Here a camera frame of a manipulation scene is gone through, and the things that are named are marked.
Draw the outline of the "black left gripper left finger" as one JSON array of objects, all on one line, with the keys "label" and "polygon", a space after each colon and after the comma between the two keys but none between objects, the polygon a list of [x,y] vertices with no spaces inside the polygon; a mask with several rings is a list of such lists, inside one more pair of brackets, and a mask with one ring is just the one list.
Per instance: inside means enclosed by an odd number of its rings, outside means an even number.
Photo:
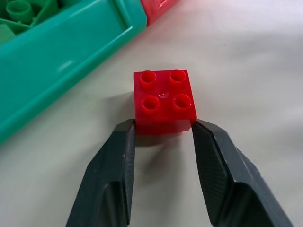
[{"label": "black left gripper left finger", "polygon": [[135,120],[118,124],[93,157],[65,227],[128,227],[135,155]]}]

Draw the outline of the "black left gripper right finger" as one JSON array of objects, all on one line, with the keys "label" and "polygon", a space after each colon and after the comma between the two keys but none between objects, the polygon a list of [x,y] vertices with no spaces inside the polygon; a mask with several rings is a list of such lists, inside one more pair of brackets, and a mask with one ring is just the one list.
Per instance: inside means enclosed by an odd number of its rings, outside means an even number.
[{"label": "black left gripper right finger", "polygon": [[256,166],[219,126],[192,126],[199,181],[213,227],[294,227]]}]

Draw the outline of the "red four-stud building block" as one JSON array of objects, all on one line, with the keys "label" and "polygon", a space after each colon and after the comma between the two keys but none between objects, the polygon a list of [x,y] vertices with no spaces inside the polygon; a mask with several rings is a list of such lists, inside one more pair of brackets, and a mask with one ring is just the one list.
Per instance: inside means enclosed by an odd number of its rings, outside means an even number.
[{"label": "red four-stud building block", "polygon": [[136,71],[133,79],[138,135],[190,130],[197,114],[186,69]]}]

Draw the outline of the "green plastic bin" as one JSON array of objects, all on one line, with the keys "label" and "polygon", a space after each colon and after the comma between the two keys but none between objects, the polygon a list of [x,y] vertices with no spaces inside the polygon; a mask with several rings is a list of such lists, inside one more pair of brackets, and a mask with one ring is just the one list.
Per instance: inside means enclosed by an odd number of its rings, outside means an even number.
[{"label": "green plastic bin", "polygon": [[63,0],[0,45],[0,144],[146,29],[140,0]]}]

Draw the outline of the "red plastic bin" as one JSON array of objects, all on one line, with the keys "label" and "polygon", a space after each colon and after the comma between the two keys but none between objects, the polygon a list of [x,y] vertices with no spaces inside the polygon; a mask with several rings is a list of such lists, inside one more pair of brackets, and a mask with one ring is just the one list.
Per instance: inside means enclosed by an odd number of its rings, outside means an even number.
[{"label": "red plastic bin", "polygon": [[150,26],[157,19],[163,16],[168,10],[174,7],[179,0],[140,0],[147,16],[147,26]]}]

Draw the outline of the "green building block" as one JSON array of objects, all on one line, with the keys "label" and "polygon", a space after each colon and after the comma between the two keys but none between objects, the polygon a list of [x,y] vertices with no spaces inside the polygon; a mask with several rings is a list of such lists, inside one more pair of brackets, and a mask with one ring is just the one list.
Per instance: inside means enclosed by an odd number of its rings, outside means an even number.
[{"label": "green building block", "polygon": [[0,0],[0,22],[35,26],[49,17],[53,0]]},{"label": "green building block", "polygon": [[0,19],[0,45],[16,36],[15,22]]}]

